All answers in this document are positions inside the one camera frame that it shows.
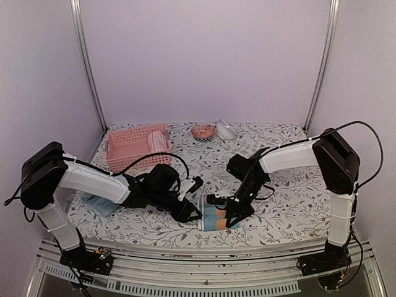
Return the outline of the pink terry towel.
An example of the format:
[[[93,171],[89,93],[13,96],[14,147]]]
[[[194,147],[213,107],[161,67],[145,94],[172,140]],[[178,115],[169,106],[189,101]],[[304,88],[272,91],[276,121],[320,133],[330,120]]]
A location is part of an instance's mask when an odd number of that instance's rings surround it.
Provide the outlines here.
[[[151,132],[147,137],[147,141],[148,146],[150,147],[150,151],[152,153],[164,152],[168,150],[167,136],[164,135],[161,131]]]

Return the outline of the pink plastic basket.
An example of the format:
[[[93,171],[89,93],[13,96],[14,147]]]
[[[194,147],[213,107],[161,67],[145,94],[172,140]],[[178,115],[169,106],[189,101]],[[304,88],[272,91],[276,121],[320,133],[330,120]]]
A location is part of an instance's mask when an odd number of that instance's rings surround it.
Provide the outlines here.
[[[105,160],[110,170],[118,173],[137,159],[151,154],[147,137],[151,132],[161,131],[168,139],[168,150],[171,151],[171,141],[166,124],[153,124],[131,129],[110,132]]]

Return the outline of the blue patterned towel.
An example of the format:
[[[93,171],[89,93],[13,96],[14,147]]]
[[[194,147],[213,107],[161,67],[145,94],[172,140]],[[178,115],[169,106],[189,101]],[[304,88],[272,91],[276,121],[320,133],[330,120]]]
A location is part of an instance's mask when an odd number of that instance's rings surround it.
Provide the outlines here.
[[[220,200],[216,204],[207,202],[207,198],[201,198],[199,211],[202,218],[197,221],[199,231],[221,231],[227,230],[226,227],[226,202]]]

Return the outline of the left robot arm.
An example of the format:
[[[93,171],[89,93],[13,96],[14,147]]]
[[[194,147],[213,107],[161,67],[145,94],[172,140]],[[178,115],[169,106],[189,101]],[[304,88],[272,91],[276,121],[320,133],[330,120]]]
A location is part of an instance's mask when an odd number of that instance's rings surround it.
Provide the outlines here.
[[[150,205],[167,211],[177,222],[187,223],[202,217],[186,197],[202,184],[201,177],[181,179],[172,166],[162,163],[138,176],[126,170],[111,173],[68,155],[59,142],[51,142],[23,164],[16,193],[24,207],[33,211],[60,247],[68,251],[69,260],[85,269],[92,263],[92,255],[82,247],[77,229],[56,205],[57,189],[92,194],[131,209]]]

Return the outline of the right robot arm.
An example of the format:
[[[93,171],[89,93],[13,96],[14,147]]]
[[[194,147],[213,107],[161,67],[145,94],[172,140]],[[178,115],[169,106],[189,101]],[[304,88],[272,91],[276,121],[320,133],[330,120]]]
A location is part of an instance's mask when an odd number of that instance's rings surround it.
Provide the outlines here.
[[[320,265],[334,269],[343,261],[340,248],[351,235],[355,201],[358,194],[360,159],[346,140],[334,129],[318,137],[263,148],[246,158],[236,154],[226,166],[240,186],[226,202],[226,226],[231,228],[254,213],[252,202],[270,175],[283,170],[317,167],[330,196],[330,227],[327,242],[332,245],[320,257]]]

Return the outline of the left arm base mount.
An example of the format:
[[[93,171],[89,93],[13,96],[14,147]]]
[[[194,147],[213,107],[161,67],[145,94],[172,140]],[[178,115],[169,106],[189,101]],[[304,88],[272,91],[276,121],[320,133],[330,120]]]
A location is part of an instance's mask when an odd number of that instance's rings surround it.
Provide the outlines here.
[[[109,276],[113,267],[114,257],[109,249],[103,247],[89,251],[81,239],[78,247],[69,251],[61,248],[62,265],[68,265],[78,271],[91,272]]]

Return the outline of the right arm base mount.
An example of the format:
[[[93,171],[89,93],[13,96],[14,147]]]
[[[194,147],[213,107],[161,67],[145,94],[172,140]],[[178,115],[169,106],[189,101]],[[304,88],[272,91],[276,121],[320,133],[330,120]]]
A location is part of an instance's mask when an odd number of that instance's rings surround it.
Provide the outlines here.
[[[347,268],[350,264],[347,244],[340,247],[326,241],[324,251],[299,257],[296,267],[307,276]]]

